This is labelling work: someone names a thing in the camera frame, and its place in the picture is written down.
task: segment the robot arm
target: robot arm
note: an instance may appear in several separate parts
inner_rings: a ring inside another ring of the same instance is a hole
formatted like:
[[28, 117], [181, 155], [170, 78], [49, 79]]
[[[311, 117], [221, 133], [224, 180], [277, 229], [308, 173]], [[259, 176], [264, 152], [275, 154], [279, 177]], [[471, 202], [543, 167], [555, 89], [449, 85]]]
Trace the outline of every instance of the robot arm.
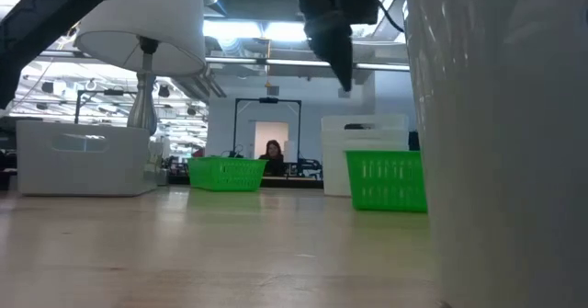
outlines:
[[353, 73], [350, 24], [376, 24], [382, 4], [379, 0], [299, 0], [299, 5], [312, 51], [331, 65], [343, 89], [350, 91]]
[[0, 108], [14, 98], [20, 72], [105, 0], [20, 0], [0, 21]]

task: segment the white plastic container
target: white plastic container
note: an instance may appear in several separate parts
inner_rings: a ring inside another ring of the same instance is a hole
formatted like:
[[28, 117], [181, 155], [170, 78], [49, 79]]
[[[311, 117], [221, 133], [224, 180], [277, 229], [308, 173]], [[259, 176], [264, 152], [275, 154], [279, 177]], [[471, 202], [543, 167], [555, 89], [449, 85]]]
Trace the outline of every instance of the white plastic container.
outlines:
[[136, 196], [156, 188], [161, 146], [144, 129], [20, 120], [18, 190], [25, 195]]
[[[345, 130], [362, 124], [368, 130]], [[405, 115], [329, 116], [322, 119], [322, 171], [324, 194], [351, 196], [345, 151], [408, 151]]]
[[588, 0], [409, 0], [442, 299], [588, 307]]

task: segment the black metal frame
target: black metal frame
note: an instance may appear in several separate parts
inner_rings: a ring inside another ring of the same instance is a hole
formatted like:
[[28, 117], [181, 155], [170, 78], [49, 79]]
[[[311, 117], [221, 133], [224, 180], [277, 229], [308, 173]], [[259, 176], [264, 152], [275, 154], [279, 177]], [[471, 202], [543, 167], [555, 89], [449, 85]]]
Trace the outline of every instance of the black metal frame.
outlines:
[[86, 93], [88, 93], [88, 94], [90, 94], [90, 93], [103, 94], [103, 95], [110, 95], [110, 96], [122, 96], [125, 94], [136, 95], [137, 94], [137, 92], [127, 92], [127, 91], [119, 91], [119, 90], [102, 90], [102, 91], [78, 90], [77, 91], [77, 99], [75, 100], [75, 118], [73, 120], [73, 124], [80, 123], [80, 109], [87, 102], [86, 101], [86, 102], [82, 103], [82, 96]]
[[20, 0], [0, 20], [0, 108], [14, 99], [20, 72], [104, 0]]
[[[235, 150], [235, 148], [237, 148], [237, 116], [239, 115], [238, 113], [238, 108], [239, 108], [239, 103], [241, 101], [257, 101], [260, 104], [264, 104], [264, 103], [268, 103], [269, 102], [264, 102], [264, 100], [267, 100], [267, 98], [241, 98], [238, 97], [235, 99], [235, 113], [234, 113], [234, 118], [232, 120], [232, 149]], [[298, 151], [296, 151], [296, 161], [297, 164], [300, 163], [300, 124], [302, 123], [302, 101], [301, 100], [282, 100], [282, 99], [275, 99], [273, 103], [271, 104], [278, 104], [278, 103], [295, 103], [298, 105], [298, 143], [297, 143], [297, 148]]]

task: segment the table surface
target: table surface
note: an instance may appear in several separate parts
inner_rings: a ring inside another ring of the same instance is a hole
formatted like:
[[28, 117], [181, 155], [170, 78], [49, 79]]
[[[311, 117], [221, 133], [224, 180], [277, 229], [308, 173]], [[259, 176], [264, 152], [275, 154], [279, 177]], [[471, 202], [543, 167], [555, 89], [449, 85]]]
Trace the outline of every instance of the table surface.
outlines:
[[424, 214], [315, 189], [0, 196], [2, 308], [436, 308]]

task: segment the doorway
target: doorway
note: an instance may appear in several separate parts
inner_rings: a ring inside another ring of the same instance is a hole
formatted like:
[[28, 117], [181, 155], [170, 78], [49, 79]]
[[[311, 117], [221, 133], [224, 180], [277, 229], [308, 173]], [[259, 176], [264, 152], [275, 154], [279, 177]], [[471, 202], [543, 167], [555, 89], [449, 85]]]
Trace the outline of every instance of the doorway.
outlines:
[[254, 158], [266, 153], [266, 144], [275, 140], [286, 154], [289, 125], [286, 122], [257, 121], [255, 123]]

